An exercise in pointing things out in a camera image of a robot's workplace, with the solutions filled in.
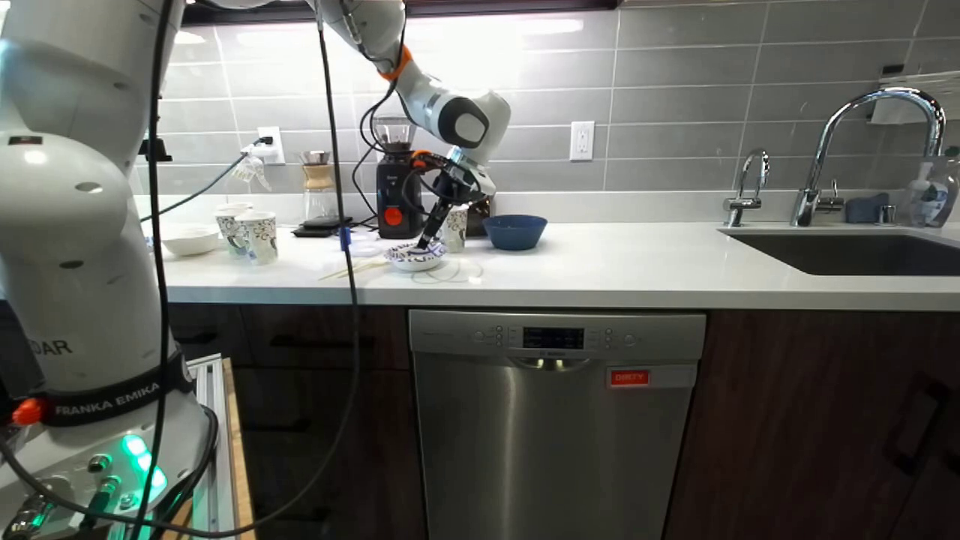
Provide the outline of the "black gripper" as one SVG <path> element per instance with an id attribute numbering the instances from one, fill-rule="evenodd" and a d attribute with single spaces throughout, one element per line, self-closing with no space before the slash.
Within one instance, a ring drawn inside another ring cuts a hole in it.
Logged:
<path id="1" fill-rule="evenodd" d="M 432 195 L 438 209 L 474 205 L 495 195 L 491 177 L 469 158 L 430 154 L 426 169 L 436 172 Z"/>

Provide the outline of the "robot base white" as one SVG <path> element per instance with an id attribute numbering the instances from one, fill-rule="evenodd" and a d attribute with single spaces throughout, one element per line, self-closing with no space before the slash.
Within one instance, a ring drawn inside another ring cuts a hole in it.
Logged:
<path id="1" fill-rule="evenodd" d="M 2 16 L 2 297 L 41 373 L 12 414 L 8 540 L 128 520 L 156 535 L 217 448 L 128 186 L 180 18 L 183 0 L 8 0 Z"/>

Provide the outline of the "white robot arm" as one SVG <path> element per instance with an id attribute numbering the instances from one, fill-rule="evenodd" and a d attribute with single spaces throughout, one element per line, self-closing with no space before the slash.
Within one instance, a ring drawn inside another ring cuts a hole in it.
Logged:
<path id="1" fill-rule="evenodd" d="M 495 179 L 487 163 L 508 131 L 510 103 L 495 89 L 466 97 L 422 72 L 405 45 L 405 0 L 306 3 L 320 23 L 394 85 L 405 117 L 449 146 L 448 158 L 459 172 L 459 183 L 491 195 Z"/>

